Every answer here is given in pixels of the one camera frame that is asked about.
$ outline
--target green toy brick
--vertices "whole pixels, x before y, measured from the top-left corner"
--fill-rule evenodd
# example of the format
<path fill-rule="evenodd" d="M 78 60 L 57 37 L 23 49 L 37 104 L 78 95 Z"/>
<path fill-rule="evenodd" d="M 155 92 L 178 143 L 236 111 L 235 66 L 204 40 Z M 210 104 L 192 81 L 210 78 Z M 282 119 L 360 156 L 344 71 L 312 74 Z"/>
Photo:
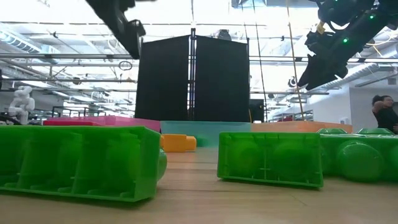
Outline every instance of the green toy brick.
<path fill-rule="evenodd" d="M 381 133 L 321 134 L 323 173 L 358 182 L 398 181 L 398 138 Z"/>
<path fill-rule="evenodd" d="M 0 126 L 0 190 L 123 202 L 151 198 L 164 173 L 158 165 L 165 166 L 159 140 L 145 127 Z"/>
<path fill-rule="evenodd" d="M 320 134 L 347 134 L 344 129 L 341 128 L 322 128 L 318 131 Z"/>
<path fill-rule="evenodd" d="M 363 128 L 357 132 L 357 134 L 394 134 L 392 131 L 386 128 Z"/>
<path fill-rule="evenodd" d="M 217 176 L 323 187 L 317 133 L 221 133 Z"/>

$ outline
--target wooden floor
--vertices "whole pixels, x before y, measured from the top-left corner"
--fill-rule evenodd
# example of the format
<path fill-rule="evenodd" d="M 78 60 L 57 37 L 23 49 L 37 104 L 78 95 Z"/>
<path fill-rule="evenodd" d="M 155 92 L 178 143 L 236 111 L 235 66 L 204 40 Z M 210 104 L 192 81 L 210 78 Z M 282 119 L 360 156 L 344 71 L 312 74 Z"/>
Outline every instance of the wooden floor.
<path fill-rule="evenodd" d="M 0 195 L 1 224 L 398 223 L 398 185 L 326 179 L 319 191 L 223 182 L 216 149 L 168 154 L 156 198 L 124 207 Z"/>

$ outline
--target black curtain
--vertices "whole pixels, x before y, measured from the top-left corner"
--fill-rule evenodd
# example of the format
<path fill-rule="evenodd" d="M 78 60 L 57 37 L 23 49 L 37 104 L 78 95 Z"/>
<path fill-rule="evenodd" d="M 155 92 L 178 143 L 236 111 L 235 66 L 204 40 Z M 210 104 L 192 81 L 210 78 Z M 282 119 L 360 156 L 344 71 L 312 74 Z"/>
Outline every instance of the black curtain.
<path fill-rule="evenodd" d="M 195 121 L 250 120 L 247 46 L 197 36 Z"/>
<path fill-rule="evenodd" d="M 143 43 L 136 118 L 187 120 L 188 53 L 189 36 Z"/>

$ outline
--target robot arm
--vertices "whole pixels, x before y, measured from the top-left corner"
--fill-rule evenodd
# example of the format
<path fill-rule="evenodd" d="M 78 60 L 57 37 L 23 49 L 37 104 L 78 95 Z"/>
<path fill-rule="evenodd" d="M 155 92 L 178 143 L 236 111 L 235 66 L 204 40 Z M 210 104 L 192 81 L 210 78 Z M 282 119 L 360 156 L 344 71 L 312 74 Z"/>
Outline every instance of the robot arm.
<path fill-rule="evenodd" d="M 140 37 L 146 34 L 141 21 L 137 19 L 127 21 L 124 16 L 125 11 L 136 6 L 136 1 L 156 0 L 86 0 L 133 59 L 139 59 L 141 54 Z"/>
<path fill-rule="evenodd" d="M 335 75 L 344 78 L 348 70 L 347 61 L 377 35 L 385 26 L 397 28 L 398 1 L 375 0 L 316 1 L 319 7 L 318 17 L 321 20 L 316 32 L 307 35 L 305 45 L 314 56 L 308 56 L 307 69 L 297 83 L 306 89 L 328 83 L 336 79 Z M 332 23 L 347 28 L 337 30 Z M 325 32 L 328 24 L 334 32 Z"/>
<path fill-rule="evenodd" d="M 21 124 L 27 124 L 29 111 L 35 109 L 35 100 L 30 97 L 31 92 L 32 87 L 30 86 L 18 87 L 18 90 L 14 92 L 14 100 L 8 109 L 11 116 L 19 115 L 21 117 Z"/>

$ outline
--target ceiling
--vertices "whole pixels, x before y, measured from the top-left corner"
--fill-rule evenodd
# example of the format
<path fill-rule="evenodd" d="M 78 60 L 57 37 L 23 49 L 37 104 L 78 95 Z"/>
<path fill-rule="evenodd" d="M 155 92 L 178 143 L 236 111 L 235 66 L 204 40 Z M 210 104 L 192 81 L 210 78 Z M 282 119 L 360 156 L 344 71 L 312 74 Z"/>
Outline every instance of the ceiling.
<path fill-rule="evenodd" d="M 191 27 L 197 28 L 197 35 L 214 36 L 220 29 L 228 29 L 233 41 L 246 41 L 246 33 L 250 38 L 251 56 L 251 88 L 252 91 L 262 91 L 261 74 L 264 76 L 266 91 L 291 91 L 288 82 L 294 76 L 292 65 L 292 48 L 290 43 L 289 17 L 285 7 L 266 7 L 256 4 L 252 7 L 234 9 L 227 0 L 168 0 L 156 2 L 138 2 L 134 9 L 126 12 L 129 20 L 140 19 L 146 28 L 144 41 L 166 39 L 188 35 Z M 290 9 L 292 23 L 292 40 L 295 56 L 306 57 L 310 52 L 304 45 L 305 36 L 317 24 L 317 8 L 298 7 Z M 96 16 L 85 0 L 13 0 L 0 8 L 0 31 L 11 34 L 29 44 L 40 53 L 53 54 L 127 54 L 112 35 L 111 31 Z M 379 57 L 377 51 L 382 51 L 396 44 L 396 32 L 384 29 L 375 37 L 378 46 L 361 52 L 357 57 Z M 262 72 L 259 65 L 259 49 L 263 62 Z M 0 53 L 26 54 L 10 44 L 0 41 Z M 49 63 L 42 60 L 8 59 L 15 63 L 38 71 L 28 75 L 45 78 L 45 75 L 55 75 L 55 78 L 66 79 L 79 77 L 81 79 L 129 79 L 137 80 L 138 60 L 127 60 L 132 64 L 130 70 L 121 70 L 122 60 L 85 60 L 58 59 L 58 64 L 50 68 Z M 0 61 L 0 67 L 9 66 Z M 297 64 L 297 75 L 300 78 L 306 63 Z M 10 77 L 18 77 L 24 69 L 15 69 Z M 98 83 L 84 82 L 81 85 L 72 83 L 47 83 L 54 88 L 132 90 L 131 92 L 109 91 L 108 96 L 101 92 L 77 93 L 62 91 L 62 97 L 82 95 L 100 102 L 128 103 L 134 105 L 137 84 L 131 83 Z M 262 98 L 262 94 L 252 94 L 253 98 Z"/>

